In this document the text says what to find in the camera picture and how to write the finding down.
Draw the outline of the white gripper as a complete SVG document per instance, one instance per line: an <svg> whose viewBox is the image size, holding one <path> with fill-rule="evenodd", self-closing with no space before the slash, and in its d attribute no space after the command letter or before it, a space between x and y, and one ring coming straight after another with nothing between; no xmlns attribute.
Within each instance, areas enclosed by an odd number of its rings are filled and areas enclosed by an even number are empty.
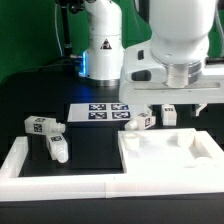
<svg viewBox="0 0 224 224"><path fill-rule="evenodd" d="M224 64L207 65L199 79L184 88L169 88L162 80L133 81L121 70L119 100L125 104L148 104L144 112L152 116L151 105L197 104L195 116L207 104L224 103Z"/></svg>

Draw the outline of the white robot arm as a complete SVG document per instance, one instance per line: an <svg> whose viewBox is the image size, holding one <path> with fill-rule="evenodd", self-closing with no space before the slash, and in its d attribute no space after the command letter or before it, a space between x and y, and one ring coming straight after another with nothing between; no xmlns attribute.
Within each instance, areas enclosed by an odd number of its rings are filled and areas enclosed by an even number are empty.
<svg viewBox="0 0 224 224"><path fill-rule="evenodd" d="M137 31L121 45L121 10L112 0L84 0L89 46L79 76L118 85L126 104L224 103L224 60L208 57L209 32L220 23L218 0L131 0Z"/></svg>

